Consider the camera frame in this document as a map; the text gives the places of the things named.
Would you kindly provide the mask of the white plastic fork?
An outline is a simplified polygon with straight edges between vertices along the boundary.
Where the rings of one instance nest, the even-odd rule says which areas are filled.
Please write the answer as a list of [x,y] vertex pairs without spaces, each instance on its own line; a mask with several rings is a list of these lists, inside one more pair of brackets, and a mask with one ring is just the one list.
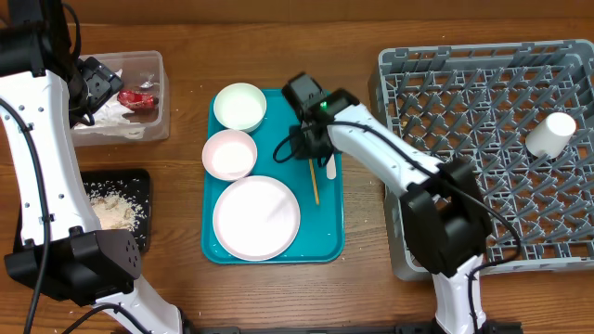
[[329,180],[334,180],[337,176],[335,156],[331,155],[326,164],[326,176]]

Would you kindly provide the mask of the white napkin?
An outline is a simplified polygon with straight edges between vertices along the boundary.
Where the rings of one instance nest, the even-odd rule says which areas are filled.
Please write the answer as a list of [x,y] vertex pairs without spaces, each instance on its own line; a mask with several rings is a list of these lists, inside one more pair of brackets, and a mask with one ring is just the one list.
[[116,95],[112,96],[95,114],[95,124],[92,126],[77,124],[73,128],[76,134],[99,134],[119,136],[127,139],[141,139],[146,127],[139,122],[132,122],[129,117],[135,112],[123,105]]

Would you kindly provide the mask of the red snack wrapper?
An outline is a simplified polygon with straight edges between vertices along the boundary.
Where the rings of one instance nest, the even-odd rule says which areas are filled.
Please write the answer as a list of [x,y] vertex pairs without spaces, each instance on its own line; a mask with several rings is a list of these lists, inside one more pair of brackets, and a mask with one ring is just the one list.
[[131,110],[155,109],[159,105],[159,98],[149,93],[133,90],[122,90],[117,95],[117,100]]

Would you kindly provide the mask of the wooden chopstick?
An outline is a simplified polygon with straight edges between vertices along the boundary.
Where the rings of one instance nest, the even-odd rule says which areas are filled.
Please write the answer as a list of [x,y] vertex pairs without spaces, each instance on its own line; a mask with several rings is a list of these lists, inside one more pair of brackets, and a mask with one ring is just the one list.
[[313,187],[313,192],[314,192],[314,198],[315,198],[315,203],[317,206],[319,206],[320,204],[320,199],[319,199],[319,193],[318,193],[318,188],[317,188],[317,180],[316,180],[316,170],[315,170],[315,166],[313,163],[312,159],[308,160],[308,165],[309,165],[309,170],[310,170],[310,175],[311,175],[311,181],[312,181],[312,187]]

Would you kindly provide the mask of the white bowl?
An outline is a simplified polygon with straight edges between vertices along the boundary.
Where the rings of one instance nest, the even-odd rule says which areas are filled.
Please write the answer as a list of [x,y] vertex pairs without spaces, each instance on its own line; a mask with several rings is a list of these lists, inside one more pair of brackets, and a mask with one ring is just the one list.
[[214,98],[213,114],[225,128],[251,133],[262,123],[267,101],[261,89],[250,83],[233,83]]

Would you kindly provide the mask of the pink bowl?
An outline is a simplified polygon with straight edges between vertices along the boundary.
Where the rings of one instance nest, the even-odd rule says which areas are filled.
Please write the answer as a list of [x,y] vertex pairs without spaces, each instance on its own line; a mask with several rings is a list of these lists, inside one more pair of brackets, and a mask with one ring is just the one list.
[[205,143],[201,162],[216,179],[233,182],[249,175],[258,158],[252,137],[242,131],[227,129],[212,135]]

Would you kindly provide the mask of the white round plate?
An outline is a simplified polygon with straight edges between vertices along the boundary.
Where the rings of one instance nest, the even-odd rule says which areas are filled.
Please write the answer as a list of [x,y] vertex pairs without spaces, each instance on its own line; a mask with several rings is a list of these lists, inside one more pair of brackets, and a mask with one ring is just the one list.
[[229,254],[247,262],[279,256],[296,239],[300,224],[295,195],[269,176],[249,176],[232,183],[213,209],[218,242]]

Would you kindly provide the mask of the food scraps pile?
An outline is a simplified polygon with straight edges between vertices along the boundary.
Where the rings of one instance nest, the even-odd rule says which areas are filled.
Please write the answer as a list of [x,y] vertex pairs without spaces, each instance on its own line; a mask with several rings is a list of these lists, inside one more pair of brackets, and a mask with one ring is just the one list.
[[148,237],[149,200],[122,182],[86,183],[87,195],[101,228],[127,230],[137,239]]

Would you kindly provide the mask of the white paper cup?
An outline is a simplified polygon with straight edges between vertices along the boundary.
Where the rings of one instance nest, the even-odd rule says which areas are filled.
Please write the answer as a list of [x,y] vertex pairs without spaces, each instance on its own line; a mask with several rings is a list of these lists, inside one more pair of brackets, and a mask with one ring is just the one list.
[[557,158],[575,133],[575,119],[564,112],[553,112],[525,138],[529,153],[537,158]]

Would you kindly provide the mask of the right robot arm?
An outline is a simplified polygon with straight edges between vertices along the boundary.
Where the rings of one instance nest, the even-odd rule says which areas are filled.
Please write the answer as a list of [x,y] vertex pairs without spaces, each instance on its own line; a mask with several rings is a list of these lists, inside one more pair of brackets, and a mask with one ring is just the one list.
[[344,89],[329,94],[301,73],[282,89],[298,119],[286,137],[290,157],[329,167],[336,153],[363,163],[395,195],[406,246],[433,277],[431,333],[493,333],[481,305],[478,272],[492,225],[473,167],[413,148]]

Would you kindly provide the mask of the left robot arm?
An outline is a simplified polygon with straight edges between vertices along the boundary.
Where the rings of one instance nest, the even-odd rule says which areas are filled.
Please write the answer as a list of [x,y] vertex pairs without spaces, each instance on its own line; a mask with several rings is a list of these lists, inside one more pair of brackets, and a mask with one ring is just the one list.
[[103,229],[84,190],[71,128],[90,125],[120,77],[81,59],[74,11],[12,1],[1,31],[1,120],[19,185],[20,247],[8,274],[35,296],[105,312],[132,333],[189,333],[191,323],[141,273],[133,235]]

